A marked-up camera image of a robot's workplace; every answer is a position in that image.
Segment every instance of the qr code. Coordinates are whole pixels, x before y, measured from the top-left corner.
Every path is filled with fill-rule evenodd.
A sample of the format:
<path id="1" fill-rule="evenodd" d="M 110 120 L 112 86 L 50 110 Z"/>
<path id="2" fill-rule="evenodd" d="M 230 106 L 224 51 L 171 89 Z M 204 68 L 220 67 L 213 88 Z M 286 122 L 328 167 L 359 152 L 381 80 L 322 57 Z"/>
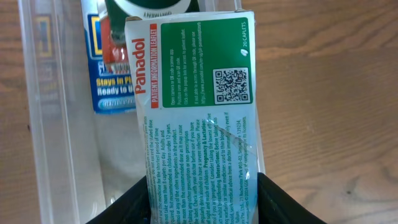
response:
<path id="1" fill-rule="evenodd" d="M 215 104 L 250 103 L 249 69 L 213 70 Z"/>

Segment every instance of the blue package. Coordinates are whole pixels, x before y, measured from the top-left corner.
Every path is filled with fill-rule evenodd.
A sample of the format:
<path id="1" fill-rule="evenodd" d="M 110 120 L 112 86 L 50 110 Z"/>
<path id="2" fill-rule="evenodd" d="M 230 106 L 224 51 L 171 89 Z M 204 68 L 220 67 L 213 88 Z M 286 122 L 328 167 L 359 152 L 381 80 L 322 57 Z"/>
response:
<path id="1" fill-rule="evenodd" d="M 101 24 L 97 2 L 82 0 L 88 72 L 93 108 L 98 114 L 126 113 L 136 109 L 130 73 L 115 74 L 103 62 Z"/>

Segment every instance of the wooden surface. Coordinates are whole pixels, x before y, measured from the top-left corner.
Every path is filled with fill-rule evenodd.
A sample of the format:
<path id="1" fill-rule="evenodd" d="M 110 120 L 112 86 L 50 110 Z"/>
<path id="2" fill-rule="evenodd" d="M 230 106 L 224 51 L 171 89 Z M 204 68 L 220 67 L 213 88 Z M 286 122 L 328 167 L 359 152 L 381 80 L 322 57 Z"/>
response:
<path id="1" fill-rule="evenodd" d="M 0 0 L 0 223 L 40 223 L 16 0 Z"/>
<path id="2" fill-rule="evenodd" d="M 244 7 L 267 175 L 328 223 L 398 223 L 398 2 Z M 39 223 L 18 7 L 0 9 L 0 220 Z"/>

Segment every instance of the plastic container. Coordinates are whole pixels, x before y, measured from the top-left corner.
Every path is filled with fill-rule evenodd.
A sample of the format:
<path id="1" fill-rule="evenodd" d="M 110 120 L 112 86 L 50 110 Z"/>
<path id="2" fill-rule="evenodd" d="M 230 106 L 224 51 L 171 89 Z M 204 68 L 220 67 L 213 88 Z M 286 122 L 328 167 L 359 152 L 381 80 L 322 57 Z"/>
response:
<path id="1" fill-rule="evenodd" d="M 19 10 L 42 223 L 86 223 L 145 175 L 136 114 L 94 114 L 80 0 L 19 0 Z"/>

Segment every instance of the green bottle cap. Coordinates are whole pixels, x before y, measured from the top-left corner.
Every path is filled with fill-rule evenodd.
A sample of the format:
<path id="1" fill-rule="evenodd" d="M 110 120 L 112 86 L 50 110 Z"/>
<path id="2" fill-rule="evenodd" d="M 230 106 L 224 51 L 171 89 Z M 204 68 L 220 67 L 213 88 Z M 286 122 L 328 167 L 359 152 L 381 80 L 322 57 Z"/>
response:
<path id="1" fill-rule="evenodd" d="M 198 12 L 197 0 L 105 0 L 115 44 L 126 42 L 124 24 L 129 16 L 148 19 L 184 12 Z"/>

